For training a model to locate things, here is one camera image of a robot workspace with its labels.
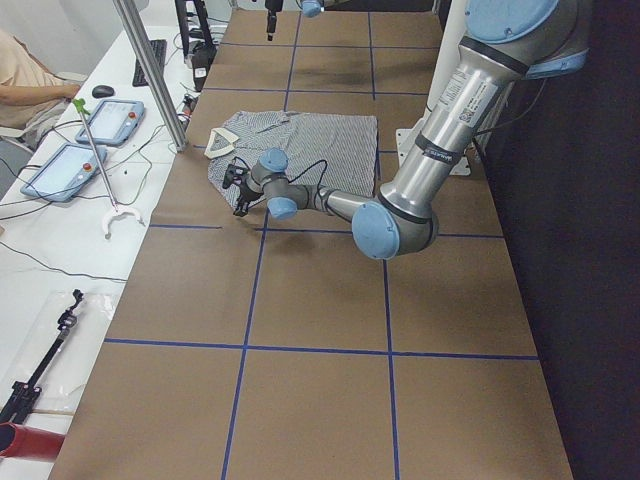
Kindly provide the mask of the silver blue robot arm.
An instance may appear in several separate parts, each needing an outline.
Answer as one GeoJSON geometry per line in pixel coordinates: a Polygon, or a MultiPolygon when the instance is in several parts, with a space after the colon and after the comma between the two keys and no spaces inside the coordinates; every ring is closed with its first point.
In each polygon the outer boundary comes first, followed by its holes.
{"type": "Polygon", "coordinates": [[[321,185],[296,185],[280,149],[262,153],[251,168],[228,165],[223,188],[235,185],[237,216],[265,198],[271,215],[288,219],[313,209],[351,224],[359,250],[388,260],[418,252],[437,236],[431,202],[458,164],[504,89],[520,79],[579,70],[588,53],[589,1],[469,1],[460,60],[432,112],[420,120],[392,181],[374,199],[321,185]]]}
{"type": "MultiPolygon", "coordinates": [[[[328,7],[346,2],[347,0],[302,0],[298,1],[297,5],[305,17],[313,18],[325,11],[328,7]]],[[[277,15],[283,10],[283,5],[283,0],[264,1],[264,6],[267,10],[266,36],[268,41],[274,39],[277,28],[277,15]]]]}

